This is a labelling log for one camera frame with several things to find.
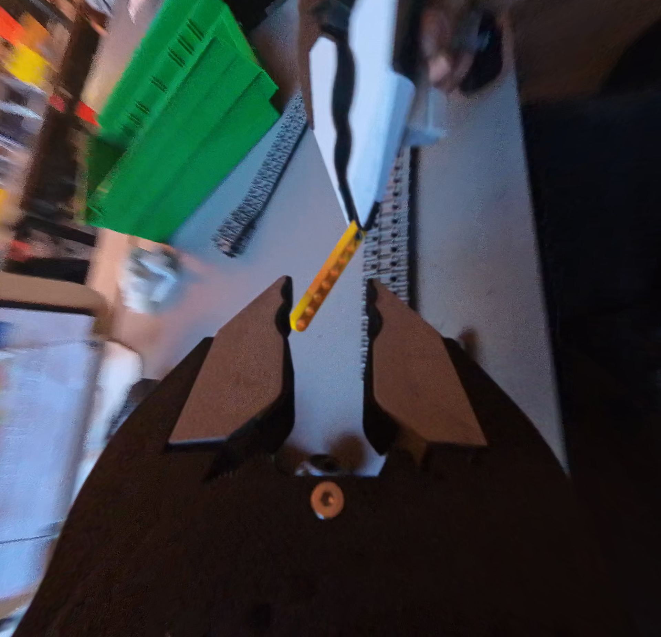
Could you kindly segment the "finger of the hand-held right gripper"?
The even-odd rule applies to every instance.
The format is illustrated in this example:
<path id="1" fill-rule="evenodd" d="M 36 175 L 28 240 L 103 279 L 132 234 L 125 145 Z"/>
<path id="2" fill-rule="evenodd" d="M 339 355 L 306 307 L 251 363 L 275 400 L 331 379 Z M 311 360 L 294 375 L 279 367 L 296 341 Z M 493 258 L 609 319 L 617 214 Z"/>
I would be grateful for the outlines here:
<path id="1" fill-rule="evenodd" d="M 348 42 L 354 59 L 348 185 L 359 226 L 367 228 L 403 146 L 447 135 L 447 96 L 434 88 L 420 56 L 424 0 L 356 0 Z"/>
<path id="2" fill-rule="evenodd" d="M 329 38 L 319 37 L 309 52 L 313 134 L 343 215 L 346 220 L 354 220 L 343 198 L 335 167 L 337 131 L 333 120 L 333 91 L 337 67 L 336 44 Z"/>

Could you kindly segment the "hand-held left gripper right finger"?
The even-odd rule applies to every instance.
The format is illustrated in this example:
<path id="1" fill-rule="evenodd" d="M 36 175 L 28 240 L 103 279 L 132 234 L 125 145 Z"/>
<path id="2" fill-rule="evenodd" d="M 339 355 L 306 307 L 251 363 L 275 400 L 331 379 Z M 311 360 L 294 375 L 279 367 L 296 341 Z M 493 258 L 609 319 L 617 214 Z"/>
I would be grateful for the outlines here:
<path id="1" fill-rule="evenodd" d="M 442 336 L 381 281 L 366 283 L 363 430 L 379 455 L 487 446 Z"/>

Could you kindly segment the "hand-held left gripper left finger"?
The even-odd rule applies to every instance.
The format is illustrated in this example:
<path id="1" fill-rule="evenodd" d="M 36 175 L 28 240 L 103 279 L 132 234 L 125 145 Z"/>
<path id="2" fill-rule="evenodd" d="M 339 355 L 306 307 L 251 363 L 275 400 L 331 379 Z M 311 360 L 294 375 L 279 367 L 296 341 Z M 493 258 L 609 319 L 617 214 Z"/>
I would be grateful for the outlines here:
<path id="1" fill-rule="evenodd" d="M 278 278 L 216 333 L 170 445 L 282 445 L 295 421 L 293 282 Z"/>

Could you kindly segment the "yellow toy brick beam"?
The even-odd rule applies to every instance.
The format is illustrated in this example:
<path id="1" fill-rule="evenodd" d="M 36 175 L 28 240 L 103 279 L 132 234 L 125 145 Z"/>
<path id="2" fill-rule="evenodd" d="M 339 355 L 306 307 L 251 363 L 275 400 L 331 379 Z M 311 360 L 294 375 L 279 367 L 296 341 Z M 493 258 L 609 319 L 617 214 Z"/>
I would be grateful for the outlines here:
<path id="1" fill-rule="evenodd" d="M 352 220 L 310 286 L 293 308 L 290 313 L 290 327 L 293 331 L 300 333 L 310 326 L 332 288 L 348 267 L 361 245 L 355 246 L 352 239 L 358 229 L 364 231 L 355 220 Z"/>

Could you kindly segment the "person's right forearm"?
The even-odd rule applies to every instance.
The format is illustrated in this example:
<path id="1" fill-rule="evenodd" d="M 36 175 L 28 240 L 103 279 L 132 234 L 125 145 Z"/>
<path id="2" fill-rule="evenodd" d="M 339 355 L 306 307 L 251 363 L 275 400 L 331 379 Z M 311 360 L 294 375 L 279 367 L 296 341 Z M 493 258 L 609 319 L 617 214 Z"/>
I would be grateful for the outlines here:
<path id="1" fill-rule="evenodd" d="M 660 0 L 523 0 L 510 12 L 522 102 L 595 94 L 659 19 Z"/>

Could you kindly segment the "person's right hand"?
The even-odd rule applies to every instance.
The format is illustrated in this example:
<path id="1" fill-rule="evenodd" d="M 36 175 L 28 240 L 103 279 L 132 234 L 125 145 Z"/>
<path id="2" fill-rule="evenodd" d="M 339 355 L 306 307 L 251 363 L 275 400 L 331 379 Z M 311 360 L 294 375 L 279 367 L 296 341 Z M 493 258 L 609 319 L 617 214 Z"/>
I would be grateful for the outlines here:
<path id="1" fill-rule="evenodd" d="M 450 92 L 467 76 L 475 52 L 467 48 L 474 13 L 501 13 L 517 0 L 425 0 L 420 15 L 420 53 L 431 85 Z"/>

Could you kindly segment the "dark grey brick block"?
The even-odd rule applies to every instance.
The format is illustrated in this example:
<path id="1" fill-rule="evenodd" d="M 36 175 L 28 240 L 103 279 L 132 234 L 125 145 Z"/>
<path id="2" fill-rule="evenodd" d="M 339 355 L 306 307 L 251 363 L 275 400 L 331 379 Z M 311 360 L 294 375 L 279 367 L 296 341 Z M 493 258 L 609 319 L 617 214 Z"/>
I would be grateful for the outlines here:
<path id="1" fill-rule="evenodd" d="M 110 440 L 115 435 L 119 427 L 121 427 L 121 425 L 128 419 L 138 405 L 140 405 L 148 395 L 153 393 L 154 389 L 160 385 L 160 382 L 160 380 L 154 378 L 142 378 L 129 389 L 126 400 L 118 412 L 111 418 L 106 434 L 107 440 Z"/>

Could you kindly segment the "grey perforated strip left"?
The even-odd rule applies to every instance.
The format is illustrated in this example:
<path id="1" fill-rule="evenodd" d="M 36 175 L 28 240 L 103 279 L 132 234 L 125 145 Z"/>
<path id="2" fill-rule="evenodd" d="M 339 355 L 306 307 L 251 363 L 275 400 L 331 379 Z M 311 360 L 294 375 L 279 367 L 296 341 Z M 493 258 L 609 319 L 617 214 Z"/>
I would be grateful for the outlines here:
<path id="1" fill-rule="evenodd" d="M 307 128 L 305 103 L 298 90 L 284 108 L 277 134 L 247 193 L 213 237 L 215 247 L 226 257 L 236 258 L 244 253 Z"/>

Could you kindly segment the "white stand base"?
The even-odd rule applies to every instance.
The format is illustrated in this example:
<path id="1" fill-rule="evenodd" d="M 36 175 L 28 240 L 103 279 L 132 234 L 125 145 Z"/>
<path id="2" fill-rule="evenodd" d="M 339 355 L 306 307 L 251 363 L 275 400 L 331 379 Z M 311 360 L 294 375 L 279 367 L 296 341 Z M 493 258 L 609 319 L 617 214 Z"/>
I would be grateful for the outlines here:
<path id="1" fill-rule="evenodd" d="M 118 412 L 129 389 L 142 379 L 144 370 L 141 355 L 118 342 L 104 346 L 103 362 L 98 376 L 98 407 L 96 425 L 103 443 L 111 418 Z"/>

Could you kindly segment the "crumpled white tissue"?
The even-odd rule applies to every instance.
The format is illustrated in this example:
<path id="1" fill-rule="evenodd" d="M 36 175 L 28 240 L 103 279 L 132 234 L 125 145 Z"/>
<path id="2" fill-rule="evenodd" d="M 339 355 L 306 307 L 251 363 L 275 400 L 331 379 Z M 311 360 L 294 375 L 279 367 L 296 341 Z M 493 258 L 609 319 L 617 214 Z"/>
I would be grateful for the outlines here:
<path id="1" fill-rule="evenodd" d="M 180 276 L 180 261 L 170 246 L 132 246 L 119 279 L 123 306 L 143 315 L 164 311 L 175 299 Z"/>

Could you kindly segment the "green plastic bin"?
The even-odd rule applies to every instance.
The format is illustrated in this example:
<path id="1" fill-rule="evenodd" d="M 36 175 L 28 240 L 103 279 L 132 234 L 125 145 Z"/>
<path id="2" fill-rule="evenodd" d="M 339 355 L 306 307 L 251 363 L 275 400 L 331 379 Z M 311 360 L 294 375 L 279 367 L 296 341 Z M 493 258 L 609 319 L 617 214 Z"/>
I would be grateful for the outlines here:
<path id="1" fill-rule="evenodd" d="M 175 95 L 211 41 L 256 62 L 223 0 L 164 0 L 97 121 L 102 134 L 127 144 Z"/>
<path id="2" fill-rule="evenodd" d="M 120 154 L 94 139 L 87 223 L 169 241 L 275 124 L 276 90 L 254 59 L 211 38 Z"/>

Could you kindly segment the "wooden shelf rack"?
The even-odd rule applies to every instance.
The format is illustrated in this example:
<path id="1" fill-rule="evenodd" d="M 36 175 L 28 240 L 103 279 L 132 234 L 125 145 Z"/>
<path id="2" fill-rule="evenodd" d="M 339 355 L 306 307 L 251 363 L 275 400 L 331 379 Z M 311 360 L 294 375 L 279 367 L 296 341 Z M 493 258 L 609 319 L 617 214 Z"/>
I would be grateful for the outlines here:
<path id="1" fill-rule="evenodd" d="M 1 39 L 1 270 L 81 283 L 96 243 L 85 223 L 85 147 L 97 129 L 83 91 L 101 44 L 105 15 L 87 0 L 1 0 L 49 32 L 33 49 L 52 65 L 43 89 L 12 77 Z"/>

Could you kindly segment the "yellow storage box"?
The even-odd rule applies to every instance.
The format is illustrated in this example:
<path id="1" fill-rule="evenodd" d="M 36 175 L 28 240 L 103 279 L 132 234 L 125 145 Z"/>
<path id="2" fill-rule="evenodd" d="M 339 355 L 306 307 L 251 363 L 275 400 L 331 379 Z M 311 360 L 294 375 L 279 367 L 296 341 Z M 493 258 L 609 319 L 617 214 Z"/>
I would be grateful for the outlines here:
<path id="1" fill-rule="evenodd" d="M 3 67 L 12 77 L 43 90 L 52 73 L 51 63 L 41 54 L 23 44 L 13 45 Z"/>

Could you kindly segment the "orange storage box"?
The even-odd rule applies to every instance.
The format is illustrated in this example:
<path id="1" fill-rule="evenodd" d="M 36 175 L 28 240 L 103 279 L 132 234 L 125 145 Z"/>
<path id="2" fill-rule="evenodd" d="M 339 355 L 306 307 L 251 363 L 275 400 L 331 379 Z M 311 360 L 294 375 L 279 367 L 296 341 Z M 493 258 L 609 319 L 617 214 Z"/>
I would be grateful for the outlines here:
<path id="1" fill-rule="evenodd" d="M 38 48 L 50 37 L 48 30 L 31 14 L 22 13 L 17 20 L 1 7 L 1 38 L 11 45 Z"/>

